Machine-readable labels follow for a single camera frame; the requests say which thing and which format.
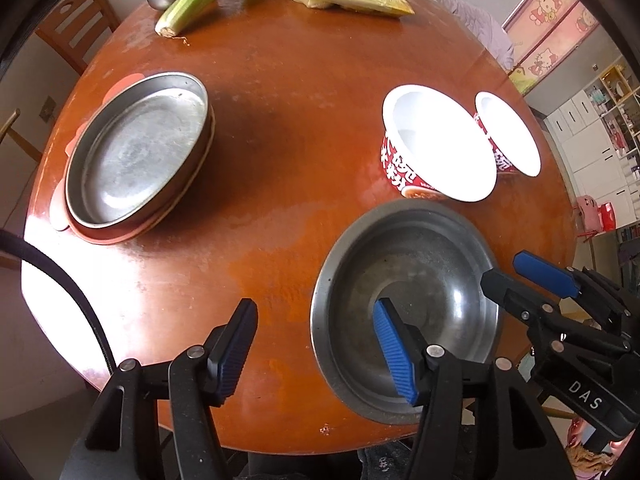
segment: hello kitty curtain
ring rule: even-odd
[[[509,78],[526,95],[597,26],[578,0],[524,0],[504,26],[514,46]]]

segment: blue rubber pad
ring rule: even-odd
[[[568,270],[559,269],[529,251],[513,257],[515,271],[560,298],[576,298],[580,288]]]
[[[231,341],[218,364],[218,387],[216,393],[226,399],[236,392],[236,386],[240,380],[240,374],[244,367],[249,348],[254,341],[255,331],[258,328],[258,310],[255,303],[251,302],[242,312]]]
[[[403,396],[413,406],[418,399],[414,366],[404,349],[398,330],[380,300],[373,306],[373,328],[398,395]]]

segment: paper bowl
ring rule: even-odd
[[[399,86],[386,96],[382,117],[382,167],[403,196],[477,202],[494,189],[494,150],[450,97],[425,86]]]
[[[498,173],[537,176],[540,152],[526,124],[506,102],[489,92],[476,96],[474,118],[494,149]]]

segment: chair backrest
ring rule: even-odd
[[[82,74],[86,69],[84,55],[100,35],[110,28],[118,28],[113,7],[108,0],[90,0],[77,16],[69,18],[89,0],[62,0],[49,15],[42,20],[36,34],[46,41],[76,72]],[[89,22],[100,14],[100,18],[86,30]]]

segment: wooden chair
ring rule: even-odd
[[[42,153],[40,153],[33,144],[12,128],[18,117],[20,117],[20,110],[16,108],[11,116],[4,122],[2,127],[0,127],[0,144],[5,137],[11,138],[24,151],[24,153],[31,157],[36,164],[39,164],[42,160]],[[7,258],[0,254],[0,267],[11,270],[20,270],[20,261]]]
[[[86,69],[86,62],[82,58],[92,44],[95,43],[95,40],[107,28],[114,32],[120,25],[108,0],[91,0],[89,6],[80,11],[68,23],[65,23],[87,1],[62,0],[36,29],[36,34],[60,54],[80,75]],[[100,14],[100,19],[91,25],[88,30],[84,30],[84,34],[72,46],[71,42],[76,39],[78,33],[82,32],[97,14]]]

